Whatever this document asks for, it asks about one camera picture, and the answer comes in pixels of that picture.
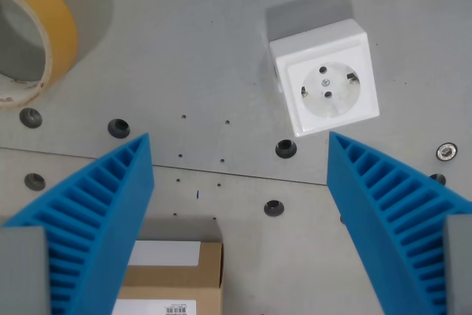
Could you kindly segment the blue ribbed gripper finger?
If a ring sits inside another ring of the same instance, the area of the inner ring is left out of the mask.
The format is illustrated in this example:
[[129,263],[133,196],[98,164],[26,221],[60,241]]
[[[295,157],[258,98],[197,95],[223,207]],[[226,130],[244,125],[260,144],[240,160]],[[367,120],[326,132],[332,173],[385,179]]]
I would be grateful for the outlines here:
[[52,314],[112,313],[153,188],[150,137],[143,134],[5,222],[45,231]]
[[334,131],[327,186],[385,314],[446,314],[443,230],[471,202]]

